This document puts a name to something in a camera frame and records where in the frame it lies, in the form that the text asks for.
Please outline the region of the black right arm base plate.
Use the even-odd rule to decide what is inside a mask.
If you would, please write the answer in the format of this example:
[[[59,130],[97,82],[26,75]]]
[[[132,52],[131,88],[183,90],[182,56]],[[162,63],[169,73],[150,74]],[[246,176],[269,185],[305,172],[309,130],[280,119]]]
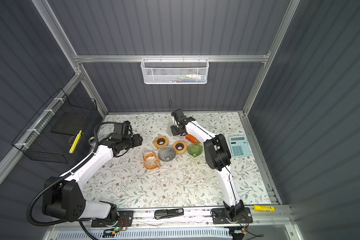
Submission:
[[[210,211],[210,214],[215,225],[253,223],[251,211],[247,207],[245,207],[241,213],[232,211],[229,216],[227,215],[225,208],[214,208]]]

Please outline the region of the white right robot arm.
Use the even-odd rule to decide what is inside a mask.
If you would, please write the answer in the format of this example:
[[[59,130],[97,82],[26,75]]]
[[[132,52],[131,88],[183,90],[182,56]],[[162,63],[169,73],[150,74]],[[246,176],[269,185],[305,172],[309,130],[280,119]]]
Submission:
[[[238,222],[245,205],[234,184],[230,167],[232,156],[226,138],[206,130],[194,118],[186,117],[181,109],[171,112],[171,116],[172,135],[190,134],[204,145],[206,162],[216,172],[222,185],[225,216],[230,223]]]

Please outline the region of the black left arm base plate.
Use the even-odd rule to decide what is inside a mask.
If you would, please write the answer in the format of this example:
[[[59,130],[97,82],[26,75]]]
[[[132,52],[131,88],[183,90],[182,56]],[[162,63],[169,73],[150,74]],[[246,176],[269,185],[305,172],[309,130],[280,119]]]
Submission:
[[[133,222],[133,211],[117,211],[106,219],[94,219],[92,220],[92,228],[111,228],[111,227],[130,227]]]

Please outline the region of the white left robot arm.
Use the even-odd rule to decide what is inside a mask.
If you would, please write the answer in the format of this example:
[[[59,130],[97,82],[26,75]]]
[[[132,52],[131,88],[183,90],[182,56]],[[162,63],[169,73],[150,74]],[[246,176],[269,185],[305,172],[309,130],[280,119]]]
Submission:
[[[88,156],[60,177],[51,177],[45,182],[42,203],[44,215],[66,222],[86,219],[117,222],[119,215],[115,204],[87,201],[82,193],[86,182],[105,163],[142,145],[142,137],[133,134],[129,121],[113,122],[112,125],[113,132],[104,139],[95,137],[95,147]]]

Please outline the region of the green glass dripper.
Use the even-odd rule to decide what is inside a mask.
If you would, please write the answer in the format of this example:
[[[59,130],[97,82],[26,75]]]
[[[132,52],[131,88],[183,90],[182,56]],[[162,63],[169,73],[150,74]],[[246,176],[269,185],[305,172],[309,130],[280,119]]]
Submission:
[[[192,143],[188,145],[187,152],[192,157],[197,157],[203,152],[203,147],[201,144]]]

